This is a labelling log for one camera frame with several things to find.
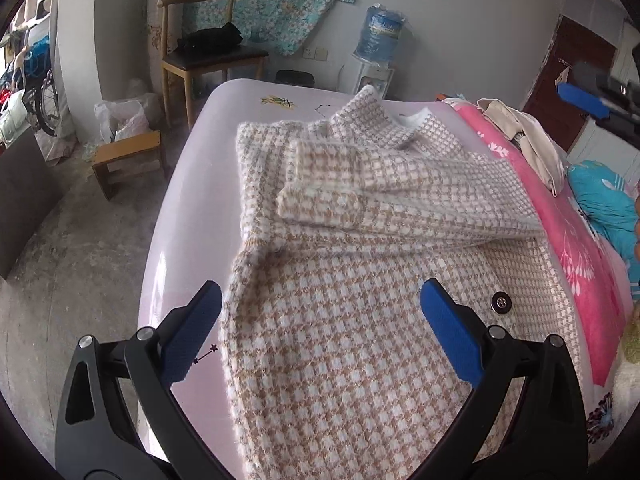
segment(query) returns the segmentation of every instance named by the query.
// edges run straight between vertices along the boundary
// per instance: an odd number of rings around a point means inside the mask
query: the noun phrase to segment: black button
[[[491,308],[497,314],[506,314],[511,310],[511,298],[510,296],[501,290],[496,292],[491,298]]]

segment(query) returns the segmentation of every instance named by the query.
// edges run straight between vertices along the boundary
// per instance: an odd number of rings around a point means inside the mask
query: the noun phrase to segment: black bag
[[[203,28],[187,34],[178,40],[176,50],[190,58],[212,56],[231,52],[241,41],[240,31],[233,23],[227,22],[223,27]]]

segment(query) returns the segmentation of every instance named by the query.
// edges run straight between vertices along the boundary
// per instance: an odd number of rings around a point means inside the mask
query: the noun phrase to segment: blue gripper pad
[[[558,95],[569,104],[577,106],[580,110],[591,114],[597,119],[609,117],[609,109],[596,96],[581,90],[569,83],[560,83],[556,88]]]
[[[222,291],[216,282],[206,282],[189,302],[190,309],[174,336],[162,349],[165,387],[187,376],[205,339],[222,311]]]
[[[424,282],[420,306],[458,378],[473,388],[478,386],[484,373],[480,347],[456,315],[454,301],[438,280]]]

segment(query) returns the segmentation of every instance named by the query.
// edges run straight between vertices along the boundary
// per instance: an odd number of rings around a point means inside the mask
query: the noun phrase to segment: beige and white checkered coat
[[[466,153],[434,116],[399,125],[371,87],[329,121],[242,124],[237,148],[242,248],[221,335],[249,479],[414,471],[470,391],[420,311],[428,278],[515,337],[561,334],[581,378],[573,300],[507,160]]]

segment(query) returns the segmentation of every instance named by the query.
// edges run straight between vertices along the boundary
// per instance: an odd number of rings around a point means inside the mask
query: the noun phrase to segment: floral pink blanket
[[[520,151],[473,105],[456,111],[498,157],[509,159],[540,216],[574,295],[587,339],[593,383],[604,386],[625,327],[622,299],[609,261],[571,201],[566,184],[554,198]]]

